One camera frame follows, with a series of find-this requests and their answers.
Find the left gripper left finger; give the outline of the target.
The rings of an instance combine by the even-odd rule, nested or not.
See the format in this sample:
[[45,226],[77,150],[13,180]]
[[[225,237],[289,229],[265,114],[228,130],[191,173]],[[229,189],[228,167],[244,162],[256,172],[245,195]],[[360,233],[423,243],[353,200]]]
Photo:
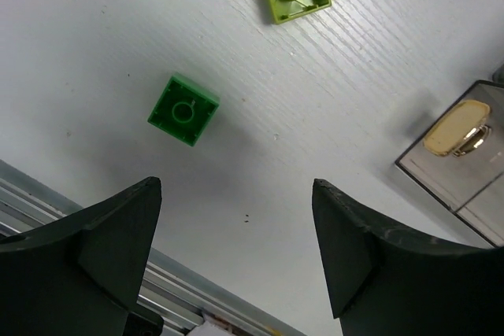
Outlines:
[[161,210],[148,177],[60,220],[1,241],[3,335],[159,335],[138,304]]

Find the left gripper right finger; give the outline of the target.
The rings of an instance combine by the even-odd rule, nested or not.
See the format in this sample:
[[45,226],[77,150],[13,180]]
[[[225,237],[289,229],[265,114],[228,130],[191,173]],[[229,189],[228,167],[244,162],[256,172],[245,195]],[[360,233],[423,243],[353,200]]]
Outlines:
[[324,179],[313,220],[333,316],[345,335],[500,335],[503,250],[426,234]]

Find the small green lego brick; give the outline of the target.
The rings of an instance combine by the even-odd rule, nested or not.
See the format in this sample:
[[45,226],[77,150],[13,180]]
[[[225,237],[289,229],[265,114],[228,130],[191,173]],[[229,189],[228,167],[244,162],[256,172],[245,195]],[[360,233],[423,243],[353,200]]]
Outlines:
[[148,122],[194,146],[220,105],[212,92],[179,73],[171,76]]

